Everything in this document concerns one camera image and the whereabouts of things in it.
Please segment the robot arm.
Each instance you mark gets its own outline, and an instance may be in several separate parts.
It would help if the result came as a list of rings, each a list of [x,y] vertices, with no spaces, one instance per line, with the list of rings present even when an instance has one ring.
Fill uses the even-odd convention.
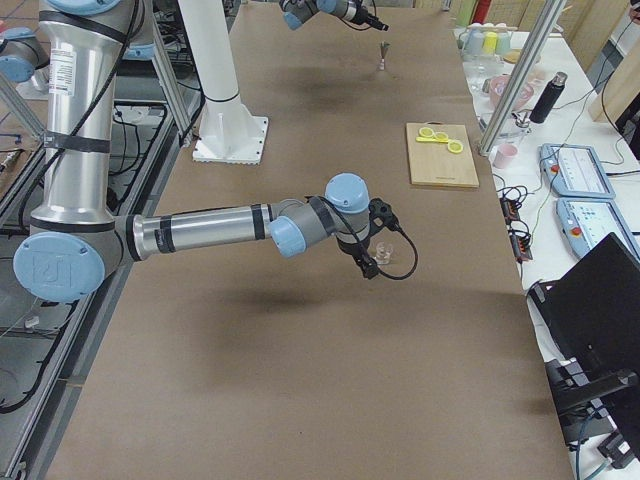
[[[44,1],[40,29],[50,43],[48,113],[42,160],[20,201],[17,220],[26,236],[12,267],[31,295],[71,303],[98,290],[122,267],[153,255],[272,239],[286,258],[335,238],[371,278],[379,267],[368,248],[383,229],[399,222],[389,204],[371,198],[353,173],[331,178],[321,195],[275,203],[218,207],[160,215],[156,209],[184,137],[197,120],[199,161],[256,165],[269,121],[243,104],[223,6],[182,1],[186,40],[203,91],[182,114],[184,93],[169,83],[174,69],[155,41],[149,1]],[[151,60],[164,112],[149,129],[148,143],[126,146],[116,131],[116,111],[131,99],[116,95],[125,60]]]
[[[331,15],[350,25],[387,31],[389,26],[372,14],[362,1],[347,0],[282,0],[278,2],[285,23],[291,30],[299,29],[317,13]]]

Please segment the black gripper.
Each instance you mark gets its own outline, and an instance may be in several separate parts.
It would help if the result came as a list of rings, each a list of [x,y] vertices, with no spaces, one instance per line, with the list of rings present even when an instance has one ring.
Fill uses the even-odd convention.
[[[336,240],[339,249],[343,253],[353,257],[365,279],[372,279],[378,275],[378,264],[368,253],[370,245],[370,239],[368,237],[355,241],[351,237],[349,237],[348,240],[344,240],[341,236],[337,235]]]
[[[389,26],[382,22],[376,15],[362,10],[360,12],[360,20],[362,24],[367,25],[373,29],[388,29]]]

